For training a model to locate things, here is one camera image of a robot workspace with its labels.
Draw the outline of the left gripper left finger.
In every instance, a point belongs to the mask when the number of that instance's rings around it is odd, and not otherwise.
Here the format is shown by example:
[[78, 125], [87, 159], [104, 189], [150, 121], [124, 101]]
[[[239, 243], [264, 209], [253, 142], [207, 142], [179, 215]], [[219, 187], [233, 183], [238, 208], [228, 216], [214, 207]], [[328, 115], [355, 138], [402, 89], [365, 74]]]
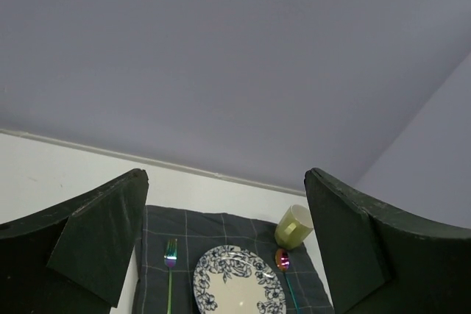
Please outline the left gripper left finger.
[[2, 313], [109, 313], [118, 306], [149, 189], [132, 169], [1, 225]]

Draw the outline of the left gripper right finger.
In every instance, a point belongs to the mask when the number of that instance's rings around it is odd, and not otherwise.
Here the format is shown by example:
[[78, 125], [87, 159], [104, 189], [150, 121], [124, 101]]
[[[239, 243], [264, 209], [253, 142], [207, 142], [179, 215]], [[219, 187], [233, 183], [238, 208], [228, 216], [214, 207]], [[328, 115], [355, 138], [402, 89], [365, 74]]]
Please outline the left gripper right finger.
[[406, 212], [327, 172], [305, 191], [336, 313], [468, 313], [470, 231]]

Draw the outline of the dark checked cloth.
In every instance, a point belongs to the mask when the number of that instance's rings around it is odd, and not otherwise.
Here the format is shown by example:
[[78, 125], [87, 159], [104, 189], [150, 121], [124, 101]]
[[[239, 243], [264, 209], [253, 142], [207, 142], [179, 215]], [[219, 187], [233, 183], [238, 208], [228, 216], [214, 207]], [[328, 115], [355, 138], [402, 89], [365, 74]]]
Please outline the dark checked cloth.
[[[198, 213], [148, 205], [135, 244], [138, 281], [133, 313], [165, 313], [168, 269], [167, 242], [177, 239], [177, 262], [172, 272], [173, 313], [198, 313], [193, 295], [196, 263], [208, 250], [225, 244], [240, 246], [264, 260], [277, 274], [287, 294], [288, 313], [296, 313], [285, 278], [275, 265], [275, 224], [227, 213]], [[289, 254], [288, 277], [300, 313], [333, 313], [324, 285], [304, 246]]]

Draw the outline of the pale yellow mug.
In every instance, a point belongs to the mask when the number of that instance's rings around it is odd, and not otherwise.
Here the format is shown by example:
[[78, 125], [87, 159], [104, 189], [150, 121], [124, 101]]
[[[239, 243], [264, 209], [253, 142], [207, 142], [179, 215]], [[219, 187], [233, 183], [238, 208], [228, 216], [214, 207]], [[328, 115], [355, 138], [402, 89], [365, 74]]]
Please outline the pale yellow mug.
[[300, 246], [314, 230], [310, 210], [302, 205], [291, 205], [275, 230], [279, 247], [292, 250]]

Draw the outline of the blue floral plate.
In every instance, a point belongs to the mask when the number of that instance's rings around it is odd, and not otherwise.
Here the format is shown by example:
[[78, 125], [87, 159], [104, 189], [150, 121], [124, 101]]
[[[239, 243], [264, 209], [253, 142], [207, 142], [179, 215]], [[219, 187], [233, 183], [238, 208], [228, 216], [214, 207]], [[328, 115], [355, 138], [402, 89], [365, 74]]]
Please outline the blue floral plate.
[[194, 298], [201, 313], [286, 313], [277, 274], [255, 253], [234, 245], [206, 251], [196, 263]]

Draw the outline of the iridescent fork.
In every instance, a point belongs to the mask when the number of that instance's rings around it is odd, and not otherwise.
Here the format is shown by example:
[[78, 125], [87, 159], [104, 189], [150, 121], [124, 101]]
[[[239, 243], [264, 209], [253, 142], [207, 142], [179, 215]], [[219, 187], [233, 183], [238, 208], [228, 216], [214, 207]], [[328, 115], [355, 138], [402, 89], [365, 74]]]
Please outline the iridescent fork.
[[167, 314], [171, 314], [171, 301], [172, 301], [172, 270], [175, 267], [177, 262], [177, 239], [171, 238], [167, 242], [165, 254], [164, 254], [164, 264], [168, 269], [168, 295], [167, 295]]

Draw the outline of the iridescent spoon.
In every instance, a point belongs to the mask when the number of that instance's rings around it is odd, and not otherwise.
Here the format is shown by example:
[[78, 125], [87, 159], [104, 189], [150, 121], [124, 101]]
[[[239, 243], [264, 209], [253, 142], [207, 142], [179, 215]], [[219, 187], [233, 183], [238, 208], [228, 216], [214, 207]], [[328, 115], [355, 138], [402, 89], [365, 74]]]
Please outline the iridescent spoon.
[[295, 306], [296, 314], [300, 314], [300, 307], [297, 303], [296, 296], [294, 294], [293, 288], [291, 286], [291, 282], [288, 277], [288, 270], [290, 267], [290, 259], [289, 259], [288, 252], [285, 249], [278, 249], [275, 252], [275, 262], [276, 262], [277, 267], [282, 271], [284, 275], [289, 293], [291, 295], [291, 299]]

